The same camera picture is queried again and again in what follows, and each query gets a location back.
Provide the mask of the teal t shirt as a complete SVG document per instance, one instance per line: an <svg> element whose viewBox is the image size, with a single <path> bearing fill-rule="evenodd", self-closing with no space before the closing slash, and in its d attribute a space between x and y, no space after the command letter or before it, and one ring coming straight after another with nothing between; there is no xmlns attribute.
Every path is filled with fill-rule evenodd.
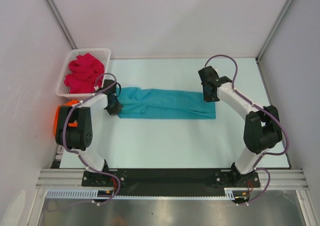
<svg viewBox="0 0 320 226"><path fill-rule="evenodd" d="M216 119L216 105L200 92L124 87L116 90L125 119Z"/></svg>

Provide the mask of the white plastic basket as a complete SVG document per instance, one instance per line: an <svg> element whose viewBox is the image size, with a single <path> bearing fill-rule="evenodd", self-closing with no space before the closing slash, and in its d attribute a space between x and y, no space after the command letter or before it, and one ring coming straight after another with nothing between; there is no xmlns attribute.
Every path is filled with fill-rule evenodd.
<svg viewBox="0 0 320 226"><path fill-rule="evenodd" d="M68 69L68 65L71 61L76 60L78 55L84 55L86 53L90 53L95 58L97 58L99 61L101 61L104 65L104 73L108 71L109 62L111 58L111 50L108 48L83 48L83 49L75 49L68 53L65 62L63 64L58 83L56 86L55 93L57 96L66 97L69 99L76 99L76 100L82 100L86 97L88 97L91 93L84 93L84 94L70 94L70 89L64 84L64 80L66 75L71 73L71 71ZM98 82L98 79L102 78L102 80L106 77L105 74L101 74L98 76L96 82Z"/></svg>

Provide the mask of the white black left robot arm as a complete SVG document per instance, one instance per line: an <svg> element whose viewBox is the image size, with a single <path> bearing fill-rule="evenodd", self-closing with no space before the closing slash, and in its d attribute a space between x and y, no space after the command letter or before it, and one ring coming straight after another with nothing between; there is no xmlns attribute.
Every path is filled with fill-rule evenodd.
<svg viewBox="0 0 320 226"><path fill-rule="evenodd" d="M115 94L99 94L83 101L71 100L58 106L55 112L53 130L56 143L76 155L86 170L94 172L93 180L101 186L109 183L111 174L107 171L107 162L92 146L93 117L99 110L115 116L122 107Z"/></svg>

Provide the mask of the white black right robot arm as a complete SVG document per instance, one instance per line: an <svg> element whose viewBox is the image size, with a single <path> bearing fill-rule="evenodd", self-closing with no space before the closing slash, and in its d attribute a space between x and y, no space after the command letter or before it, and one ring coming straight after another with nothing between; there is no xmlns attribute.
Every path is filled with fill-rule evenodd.
<svg viewBox="0 0 320 226"><path fill-rule="evenodd" d="M250 100L226 76L209 75L200 79L205 102L223 101L244 120L245 148L231 165L229 173L235 186L243 186L269 149L282 141L278 110L274 106L263 107Z"/></svg>

